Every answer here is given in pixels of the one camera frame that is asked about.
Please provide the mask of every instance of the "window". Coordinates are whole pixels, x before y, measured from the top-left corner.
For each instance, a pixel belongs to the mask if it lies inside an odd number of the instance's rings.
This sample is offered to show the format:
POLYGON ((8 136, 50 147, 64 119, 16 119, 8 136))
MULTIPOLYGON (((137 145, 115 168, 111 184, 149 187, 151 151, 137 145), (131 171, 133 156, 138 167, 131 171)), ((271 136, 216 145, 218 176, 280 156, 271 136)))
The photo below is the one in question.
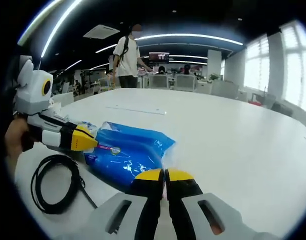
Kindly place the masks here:
POLYGON ((286 57, 283 98, 306 111, 306 30, 297 21, 281 29, 286 57))
POLYGON ((268 38, 264 35, 247 46, 244 86, 267 91, 269 64, 268 38))
POLYGON ((224 79, 224 74, 225 74, 225 60, 222 60, 222 63, 221 63, 221 76, 223 76, 223 79, 224 79))

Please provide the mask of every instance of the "blue package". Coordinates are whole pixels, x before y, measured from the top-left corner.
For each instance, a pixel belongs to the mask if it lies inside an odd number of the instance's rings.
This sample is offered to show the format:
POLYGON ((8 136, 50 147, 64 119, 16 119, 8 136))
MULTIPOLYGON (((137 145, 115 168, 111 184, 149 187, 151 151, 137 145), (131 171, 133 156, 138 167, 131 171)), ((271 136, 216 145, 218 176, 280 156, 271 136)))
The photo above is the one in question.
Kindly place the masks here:
POLYGON ((84 153, 86 163, 122 188, 141 172, 161 169, 165 151, 175 141, 161 132, 105 122, 97 131, 98 147, 84 153))

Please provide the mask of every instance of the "coiled cable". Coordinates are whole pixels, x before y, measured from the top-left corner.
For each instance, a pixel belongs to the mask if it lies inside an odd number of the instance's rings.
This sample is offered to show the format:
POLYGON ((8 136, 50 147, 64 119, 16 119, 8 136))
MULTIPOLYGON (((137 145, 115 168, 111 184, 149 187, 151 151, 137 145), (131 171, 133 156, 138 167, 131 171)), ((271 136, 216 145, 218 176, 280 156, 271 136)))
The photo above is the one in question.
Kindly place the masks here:
POLYGON ((38 209, 40 209, 42 212, 46 214, 63 213, 72 204, 79 190, 83 192, 83 194, 90 202, 90 204, 95 209, 97 208, 96 204, 93 202, 93 200, 89 197, 89 195, 85 191, 85 182, 79 174, 77 163, 73 159, 65 155, 55 154, 43 159, 33 174, 30 188, 31 188, 31 195, 35 205, 38 207, 38 209), (41 183, 45 174, 56 165, 63 165, 71 171, 72 173, 71 184, 69 186, 67 194, 61 201, 55 204, 49 204, 44 200, 42 196, 41 183), (33 194, 34 180, 35 180, 36 197, 33 194))

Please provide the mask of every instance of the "ceiling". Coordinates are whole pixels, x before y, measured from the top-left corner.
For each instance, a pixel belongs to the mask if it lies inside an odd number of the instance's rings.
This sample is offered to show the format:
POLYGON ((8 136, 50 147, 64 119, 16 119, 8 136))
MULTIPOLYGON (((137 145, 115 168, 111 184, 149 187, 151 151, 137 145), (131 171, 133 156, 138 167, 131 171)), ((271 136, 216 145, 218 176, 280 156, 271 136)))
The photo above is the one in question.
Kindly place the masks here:
MULTIPOLYGON (((42 6, 46 1, 38 2, 42 6)), ((26 43, 34 58, 40 57, 53 27, 72 2, 74 0, 64 1, 26 43)), ((306 23, 304 7, 299 4, 293 0, 83 0, 55 34, 41 68, 57 70, 57 74, 78 60, 82 61, 67 72, 105 64, 114 48, 95 52, 116 44, 127 26, 136 23, 142 25, 145 36, 189 33, 222 37, 244 44, 203 37, 159 37, 138 41, 142 56, 149 52, 170 52, 173 55, 207 57, 208 49, 219 48, 226 58, 244 49, 249 41, 264 33, 273 34, 278 31, 278 26, 295 18, 306 23), (120 32, 106 39, 83 37, 99 24, 120 32)), ((176 60, 199 62, 196 59, 176 60)))

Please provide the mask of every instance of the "white tabletop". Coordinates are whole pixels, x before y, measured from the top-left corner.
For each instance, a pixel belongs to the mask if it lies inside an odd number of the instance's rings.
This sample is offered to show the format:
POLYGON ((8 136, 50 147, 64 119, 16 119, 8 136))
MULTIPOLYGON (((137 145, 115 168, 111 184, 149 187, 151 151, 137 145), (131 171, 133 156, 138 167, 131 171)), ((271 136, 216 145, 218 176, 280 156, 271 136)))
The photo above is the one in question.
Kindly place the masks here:
MULTIPOLYGON (((165 133, 176 141, 166 166, 188 171, 204 193, 237 209, 256 231, 283 237, 306 212, 306 127, 288 116, 207 94, 127 88, 90 96, 62 111, 97 126, 110 121, 165 133)), ((45 215, 33 204, 32 174, 54 153, 36 143, 20 156, 15 173, 26 206, 51 237, 76 230, 92 212, 81 193, 62 215, 45 215)), ((97 205, 117 192, 80 166, 97 205)), ((45 200, 59 201, 69 183, 66 169, 48 173, 45 200)))

